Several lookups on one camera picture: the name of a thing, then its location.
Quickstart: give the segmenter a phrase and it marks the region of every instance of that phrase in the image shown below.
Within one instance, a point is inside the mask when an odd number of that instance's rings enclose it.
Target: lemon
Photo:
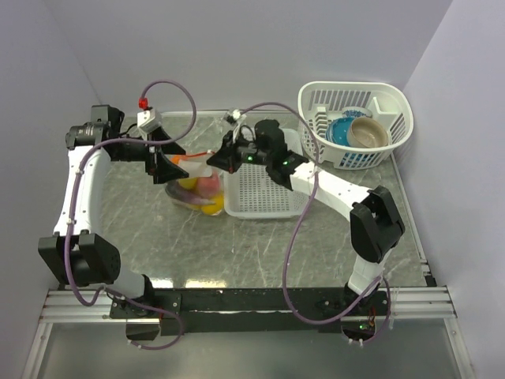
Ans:
[[[192,190],[196,186],[196,181],[198,178],[187,178],[187,179],[179,179],[179,185],[185,190]]]
[[[224,208],[224,196],[222,193],[219,195],[216,195],[209,199],[211,201],[214,201],[215,204],[210,204],[210,205],[202,205],[201,206],[201,211],[209,216],[215,215],[216,213],[219,213],[223,210]]]

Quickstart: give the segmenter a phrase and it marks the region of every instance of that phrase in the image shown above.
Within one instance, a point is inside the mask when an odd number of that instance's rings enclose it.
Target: white plastic bin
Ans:
[[[296,130],[283,129],[287,147],[302,154]],[[309,197],[274,183],[264,166],[243,163],[234,174],[224,174],[224,209],[241,219],[280,219],[299,216]]]
[[[388,132],[390,144],[383,148],[351,148],[334,144],[325,138],[326,129],[344,107],[365,107]],[[413,131],[413,116],[403,93],[385,83],[352,81],[313,81],[298,93],[298,112],[316,135],[320,163],[332,162],[335,168],[359,170],[377,166],[398,146],[404,144]],[[314,158],[314,144],[300,122],[304,150]]]

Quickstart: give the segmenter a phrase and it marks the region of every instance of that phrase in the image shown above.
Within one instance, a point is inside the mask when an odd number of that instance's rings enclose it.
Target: white wall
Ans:
[[[37,253],[51,235],[67,176],[65,132],[96,97],[41,0],[0,11],[0,367],[18,378],[54,277]]]
[[[100,98],[137,111],[141,89],[170,78],[200,109],[296,103],[314,80],[403,87],[451,0],[44,0]],[[176,90],[153,91],[167,111]]]
[[[454,0],[406,86],[403,158],[421,239],[454,300],[478,377],[503,378],[505,2]]]

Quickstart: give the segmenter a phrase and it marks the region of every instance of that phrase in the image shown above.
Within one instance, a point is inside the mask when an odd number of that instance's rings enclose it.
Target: blue plate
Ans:
[[[330,126],[328,126],[328,129],[326,129],[326,139],[334,144],[349,147],[347,130],[349,130],[353,120],[354,117],[342,117],[334,120]]]

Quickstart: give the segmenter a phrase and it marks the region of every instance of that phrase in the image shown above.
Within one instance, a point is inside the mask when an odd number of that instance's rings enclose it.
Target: marble tabletop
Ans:
[[[289,114],[252,114],[253,126],[275,118],[296,128]],[[163,125],[176,136],[189,116],[166,116]],[[126,119],[124,125],[135,122]],[[216,149],[223,133],[219,116],[200,116],[181,140],[188,153]],[[392,251],[385,275],[393,286],[425,286],[419,253],[390,159],[362,171],[325,169],[354,184],[386,186],[396,201],[406,233]],[[240,220],[226,213],[206,216],[175,205],[164,186],[154,186],[143,163],[113,163],[103,191],[102,235],[120,251],[122,264],[148,275],[157,287],[280,287],[282,262],[296,219]],[[350,229],[337,212],[314,202],[298,233],[291,255],[291,287],[342,286],[356,253]]]

